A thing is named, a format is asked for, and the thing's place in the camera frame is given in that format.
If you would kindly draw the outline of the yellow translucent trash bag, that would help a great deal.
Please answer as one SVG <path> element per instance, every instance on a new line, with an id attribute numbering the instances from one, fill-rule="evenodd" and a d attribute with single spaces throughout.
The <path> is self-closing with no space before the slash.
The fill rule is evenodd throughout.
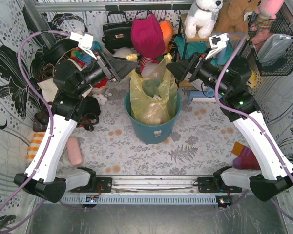
<path id="1" fill-rule="evenodd" d="M 176 116 L 178 88 L 175 77 L 166 68 L 171 62 L 172 56 L 164 55 L 147 78 L 134 70 L 129 73 L 131 116 L 139 123 L 160 125 Z"/>

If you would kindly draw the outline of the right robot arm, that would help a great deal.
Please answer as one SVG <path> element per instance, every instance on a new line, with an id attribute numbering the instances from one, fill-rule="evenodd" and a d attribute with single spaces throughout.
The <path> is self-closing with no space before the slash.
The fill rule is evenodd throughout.
<path id="1" fill-rule="evenodd" d="M 251 70 L 244 57 L 231 55 L 220 70 L 211 64 L 207 53 L 196 52 L 166 68 L 178 81 L 190 74 L 190 82 L 199 79 L 212 88 L 223 114 L 244 136 L 254 153 L 259 169 L 226 167 L 218 170 L 220 184 L 250 190 L 261 201 L 268 201 L 293 187 L 293 164 L 281 152 L 258 103 L 246 89 Z"/>

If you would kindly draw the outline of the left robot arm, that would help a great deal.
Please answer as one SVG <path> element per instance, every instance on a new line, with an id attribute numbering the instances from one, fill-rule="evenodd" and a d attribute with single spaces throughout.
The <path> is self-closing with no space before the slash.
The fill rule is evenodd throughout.
<path id="1" fill-rule="evenodd" d="M 104 78 L 121 81 L 138 67 L 136 61 L 115 58 L 90 48 L 84 51 L 91 57 L 91 63 L 84 68 L 68 59 L 55 65 L 53 81 L 58 91 L 52 105 L 47 105 L 46 133 L 31 164 L 24 173 L 14 177 L 19 188 L 52 203 L 60 201 L 67 191 L 88 192 L 97 187 L 96 172 L 87 167 L 56 174 L 64 147 L 88 106 L 83 93 Z"/>

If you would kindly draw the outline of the teal plastic trash bin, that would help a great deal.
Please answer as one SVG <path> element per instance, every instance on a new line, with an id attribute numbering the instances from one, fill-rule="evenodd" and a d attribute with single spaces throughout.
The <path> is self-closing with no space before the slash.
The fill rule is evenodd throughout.
<path id="1" fill-rule="evenodd" d="M 180 93 L 177 92 L 176 115 L 170 121 L 160 125 L 146 125 L 136 121 L 131 116 L 130 91 L 128 91 L 125 96 L 124 108 L 131 121 L 136 137 L 144 144 L 159 144 L 164 142 L 170 136 L 175 121 L 182 108 L 182 99 Z"/>

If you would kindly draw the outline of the light blue floor squeegee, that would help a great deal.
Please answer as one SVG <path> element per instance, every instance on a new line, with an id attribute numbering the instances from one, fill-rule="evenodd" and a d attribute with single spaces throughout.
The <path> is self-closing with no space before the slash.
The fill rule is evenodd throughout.
<path id="1" fill-rule="evenodd" d="M 213 58 L 206 60 L 203 66 L 197 73 L 197 80 L 190 82 L 198 92 L 200 96 L 204 98 L 215 98 L 215 87 L 217 83 L 217 78 L 220 71 L 212 63 Z"/>

